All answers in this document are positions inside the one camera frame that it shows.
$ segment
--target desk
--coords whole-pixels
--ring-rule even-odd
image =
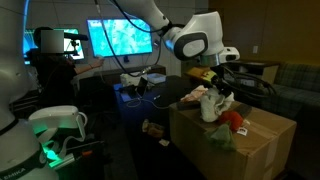
[[[166,82],[157,84],[146,92],[143,98],[153,101],[159,107],[169,106],[198,85],[191,83],[189,79],[168,76]],[[204,179],[195,166],[172,143],[168,147],[163,147],[158,143],[159,139],[142,133],[142,123],[147,118],[150,122],[164,126],[166,128],[164,139],[170,140],[169,109],[160,110],[145,101],[136,108],[129,108],[117,91],[119,87],[121,87],[120,84],[114,85],[118,108],[139,180]]]

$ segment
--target blue screen display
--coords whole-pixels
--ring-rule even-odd
[[[140,19],[131,19],[136,26],[150,31],[150,27]],[[87,20],[94,56],[113,56],[100,20]],[[103,20],[108,38],[117,56],[152,52],[151,34],[140,31],[126,19]]]
[[[56,28],[55,30],[63,30],[66,33],[72,33],[72,34],[78,34],[78,29],[64,29],[64,28]],[[34,44],[33,41],[33,33],[34,29],[26,29],[24,32],[24,38],[23,38],[23,55],[26,58],[26,52],[28,52],[30,49],[37,48],[37,46]],[[76,43],[79,44],[79,46],[76,46],[76,50],[78,52],[78,56],[71,55],[74,60],[78,59],[84,59],[83,49],[81,46],[80,40],[76,40]],[[73,51],[73,46],[71,46],[71,39],[64,39],[64,51]]]

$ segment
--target cardboard box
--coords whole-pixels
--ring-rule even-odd
[[[234,102],[230,109],[240,103]],[[218,127],[200,118],[200,109],[178,111],[170,106],[172,142],[208,180],[269,180],[285,168],[296,128],[292,120],[252,108],[247,136],[233,134],[237,150],[217,149],[204,133]]]

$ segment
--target red object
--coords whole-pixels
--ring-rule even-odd
[[[84,151],[82,152],[82,156],[90,156],[92,154],[92,151]]]
[[[241,115],[236,111],[224,111],[222,112],[221,116],[219,117],[219,124],[224,124],[227,121],[230,121],[230,130],[236,132],[239,127],[243,123],[243,118]]]

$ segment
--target black cable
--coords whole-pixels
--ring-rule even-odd
[[[131,20],[130,18],[127,16],[127,14],[122,10],[122,8],[120,7],[120,5],[118,4],[118,2],[116,0],[112,0],[114,2],[114,4],[117,6],[117,8],[119,9],[119,11],[121,12],[121,14],[130,22],[130,24],[132,26],[134,26],[135,28],[139,29],[140,31],[143,31],[143,32],[147,32],[147,33],[155,33],[155,32],[160,32],[162,31],[162,29],[157,29],[157,30],[152,30],[152,31],[147,31],[147,30],[144,30],[140,27],[138,27],[137,25],[135,25]]]
[[[160,60],[160,56],[161,56],[161,43],[162,43],[162,37],[160,37],[160,45],[159,45],[159,52],[158,52],[158,57],[157,57],[157,60],[156,60],[156,62],[154,63],[154,65],[157,65],[158,64],[158,62],[159,62],[159,60]]]
[[[0,9],[4,9],[4,10],[10,11],[10,12],[13,12],[13,13],[15,13],[15,14],[20,14],[20,15],[22,15],[22,16],[27,16],[26,14],[23,14],[23,13],[20,13],[20,12],[18,12],[18,11],[14,11],[14,10],[8,9],[8,8],[6,8],[6,7],[3,7],[3,6],[0,6]]]
[[[143,56],[141,56],[141,59],[142,59],[142,61],[143,61],[143,65],[144,65],[144,66],[148,63],[149,57],[150,57],[150,54],[148,55],[147,59],[144,60],[144,59],[143,59]]]
[[[276,94],[275,89],[268,82],[263,81],[262,79],[259,79],[259,78],[255,77],[253,75],[250,75],[250,74],[234,72],[234,71],[230,70],[225,65],[221,65],[221,67],[225,71],[227,71],[234,78],[237,87],[235,87],[234,85],[231,85],[230,83],[228,83],[223,77],[221,77],[222,83],[224,83],[225,85],[227,85],[228,87],[230,87],[230,88],[232,88],[232,89],[234,89],[236,91],[239,91],[239,92],[243,93],[244,96],[246,96],[246,97],[248,97],[250,99],[256,100],[256,98],[267,98],[272,94]],[[252,92],[243,90],[241,88],[241,84],[239,83],[239,78],[237,77],[237,75],[241,75],[242,77],[249,77],[249,78],[253,79],[254,81],[256,81],[257,83],[263,84],[263,87],[267,89],[268,93],[263,93],[263,95],[262,95],[262,94],[252,93]]]
[[[110,39],[109,39],[109,37],[108,37],[108,32],[107,32],[107,30],[106,30],[106,28],[105,28],[105,26],[104,26],[104,23],[103,23],[103,17],[102,17],[102,15],[101,15],[100,6],[99,6],[99,4],[98,4],[98,1],[97,1],[97,0],[94,0],[94,1],[95,1],[96,6],[97,6],[98,14],[99,14],[99,16],[100,16],[100,23],[101,23],[101,25],[102,25],[103,32],[104,32],[104,34],[105,34],[105,36],[106,36],[106,39],[107,39],[109,48],[110,48],[110,50],[111,50],[111,52],[112,52],[112,54],[113,54],[113,57],[116,59],[118,65],[120,66],[120,68],[121,68],[126,74],[128,74],[128,75],[131,76],[131,77],[140,77],[140,76],[141,76],[141,73],[143,73],[143,72],[141,72],[141,73],[139,73],[139,74],[137,74],[137,75],[134,75],[134,74],[129,73],[129,72],[122,66],[120,60],[118,59],[116,53],[114,52],[114,49],[113,49],[112,44],[111,44],[111,42],[110,42]],[[157,58],[156,64],[158,63],[158,61],[159,61],[159,59],[160,59],[160,52],[161,52],[161,47],[160,47],[160,49],[159,49],[159,54],[158,54],[158,58]]]
[[[58,13],[57,13],[56,5],[55,5],[55,3],[53,2],[53,0],[51,0],[51,2],[52,2],[52,5],[53,5],[53,8],[54,8],[54,12],[55,12],[55,14],[56,14],[56,18],[57,18],[57,21],[58,21],[58,26],[59,26],[59,28],[60,28],[61,25],[60,25],[60,20],[59,20]]]

